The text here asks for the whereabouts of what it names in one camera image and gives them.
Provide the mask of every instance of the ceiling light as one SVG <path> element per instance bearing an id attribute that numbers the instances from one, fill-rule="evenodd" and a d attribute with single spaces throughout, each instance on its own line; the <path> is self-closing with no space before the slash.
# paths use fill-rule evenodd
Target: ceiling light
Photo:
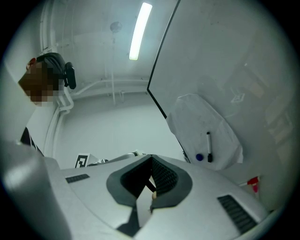
<path id="1" fill-rule="evenodd" d="M 137 17 L 135 24 L 135 31 L 133 32 L 132 42 L 130 47 L 129 59 L 137 60 L 139 56 L 139 51 L 141 47 L 141 42 L 143 38 L 143 34 L 145 31 L 145 27 L 147 24 L 147 20 L 149 18 L 150 12 L 152 9 L 152 5 L 144 2 L 142 4 L 139 16 Z"/>

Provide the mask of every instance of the blue cap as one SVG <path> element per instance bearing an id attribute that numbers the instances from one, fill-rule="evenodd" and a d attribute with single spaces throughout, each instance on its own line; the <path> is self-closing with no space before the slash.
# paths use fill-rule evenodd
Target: blue cap
<path id="1" fill-rule="evenodd" d="M 200 154 L 200 153 L 198 153 L 198 154 L 196 155 L 196 159 L 197 159 L 198 161 L 202 161 L 202 160 L 203 160 L 203 155 Z"/>

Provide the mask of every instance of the paper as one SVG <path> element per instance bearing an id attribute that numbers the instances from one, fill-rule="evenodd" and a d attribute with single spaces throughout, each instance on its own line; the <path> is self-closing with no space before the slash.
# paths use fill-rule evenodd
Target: paper
<path id="1" fill-rule="evenodd" d="M 199 95 L 177 98 L 166 121 L 192 164 L 222 170 L 243 162 L 243 148 L 233 130 Z M 207 161 L 207 132 L 210 132 L 212 163 Z M 202 161 L 196 159 L 197 154 L 203 155 Z"/>

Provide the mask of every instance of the person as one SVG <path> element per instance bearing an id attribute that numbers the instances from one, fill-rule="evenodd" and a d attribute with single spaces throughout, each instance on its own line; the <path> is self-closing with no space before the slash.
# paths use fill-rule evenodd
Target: person
<path id="1" fill-rule="evenodd" d="M 31 102 L 37 106 L 52 102 L 63 89 L 65 62 L 59 53 L 46 53 L 31 59 L 26 65 L 26 72 L 18 84 Z M 25 128 L 21 142 L 39 151 L 29 130 Z"/>

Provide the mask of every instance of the fluorescent light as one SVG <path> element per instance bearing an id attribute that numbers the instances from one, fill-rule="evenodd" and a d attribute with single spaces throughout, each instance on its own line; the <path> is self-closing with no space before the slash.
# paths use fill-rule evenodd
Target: fluorescent light
<path id="1" fill-rule="evenodd" d="M 145 31 L 145 27 L 152 9 L 152 5 L 144 2 L 142 4 L 139 16 L 137 17 L 135 24 L 135 31 L 133 32 L 132 42 L 130 47 L 129 59 L 137 60 L 139 56 L 139 51 L 141 47 L 141 42 L 143 38 L 143 34 Z"/>

